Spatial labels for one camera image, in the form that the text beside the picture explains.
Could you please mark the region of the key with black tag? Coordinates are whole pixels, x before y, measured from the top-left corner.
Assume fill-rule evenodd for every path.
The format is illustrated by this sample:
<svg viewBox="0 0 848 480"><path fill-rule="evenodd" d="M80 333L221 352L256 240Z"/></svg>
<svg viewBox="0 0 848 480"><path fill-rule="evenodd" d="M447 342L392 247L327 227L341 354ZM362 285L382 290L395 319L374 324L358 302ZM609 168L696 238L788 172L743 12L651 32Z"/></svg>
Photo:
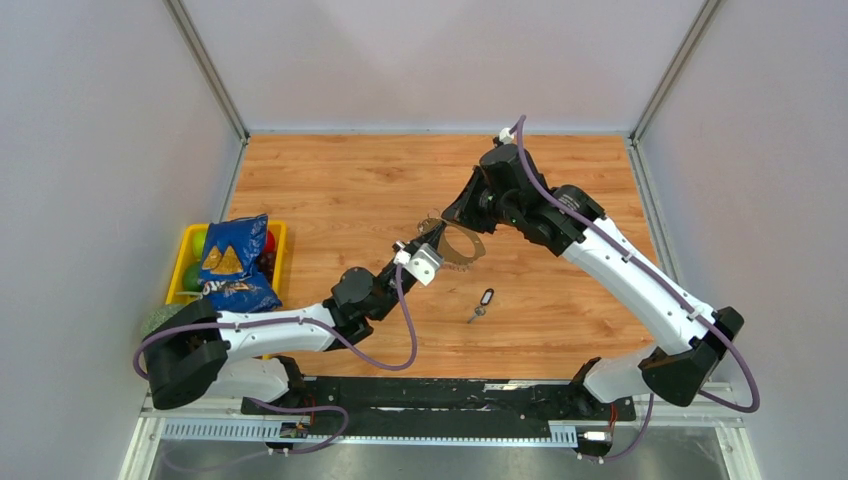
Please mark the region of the key with black tag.
<svg viewBox="0 0 848 480"><path fill-rule="evenodd" d="M477 306L474 308L471 317L467 320L467 323L470 324L474 322L477 318L482 317L486 314L486 308L491 303L494 297L495 291L493 288L487 288L483 295L481 296Z"/></svg>

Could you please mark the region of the large metal keyring with clips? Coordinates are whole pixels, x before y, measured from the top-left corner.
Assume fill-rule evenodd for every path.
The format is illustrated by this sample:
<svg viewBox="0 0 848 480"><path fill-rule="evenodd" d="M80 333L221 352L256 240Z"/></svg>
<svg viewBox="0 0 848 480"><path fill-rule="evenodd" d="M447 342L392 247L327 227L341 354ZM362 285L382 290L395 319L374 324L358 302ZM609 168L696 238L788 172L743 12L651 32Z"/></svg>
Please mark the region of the large metal keyring with clips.
<svg viewBox="0 0 848 480"><path fill-rule="evenodd" d="M430 213L424 219L440 218ZM448 241L446 253L442 255L444 267L454 271L467 271L486 254L486 247L476 232L450 222L444 222L446 223L445 236Z"/></svg>

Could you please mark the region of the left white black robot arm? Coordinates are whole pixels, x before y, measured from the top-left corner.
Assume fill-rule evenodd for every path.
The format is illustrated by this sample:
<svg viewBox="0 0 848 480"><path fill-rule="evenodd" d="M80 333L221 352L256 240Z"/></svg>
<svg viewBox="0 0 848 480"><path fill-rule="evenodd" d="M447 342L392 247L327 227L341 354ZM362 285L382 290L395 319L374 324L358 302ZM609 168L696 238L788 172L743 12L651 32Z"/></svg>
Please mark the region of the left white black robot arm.
<svg viewBox="0 0 848 480"><path fill-rule="evenodd" d="M133 355L136 374L149 386L153 406L170 410L209 398L251 397L280 413L297 412L306 399L294 362L272 354L357 348L395 309L409 312L406 296L430 284L444 259L438 244L446 224L439 220L409 242L374 274L363 267L345 271L329 298L299 310L236 313L196 300L161 319L143 336Z"/></svg>

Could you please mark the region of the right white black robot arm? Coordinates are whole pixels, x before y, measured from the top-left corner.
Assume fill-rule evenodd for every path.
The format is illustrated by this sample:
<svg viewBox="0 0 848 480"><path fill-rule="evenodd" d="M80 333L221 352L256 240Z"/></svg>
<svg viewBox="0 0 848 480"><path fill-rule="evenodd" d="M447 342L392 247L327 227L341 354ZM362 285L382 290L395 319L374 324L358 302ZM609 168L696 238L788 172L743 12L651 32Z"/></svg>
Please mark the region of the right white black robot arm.
<svg viewBox="0 0 848 480"><path fill-rule="evenodd" d="M499 225L515 228L596 279L648 329L651 346L592 359L575 375L571 403L584 417L638 394L689 406L744 325L736 309L715 309L674 283L583 190L548 186L528 151L515 144L481 157L442 218L477 233L492 233Z"/></svg>

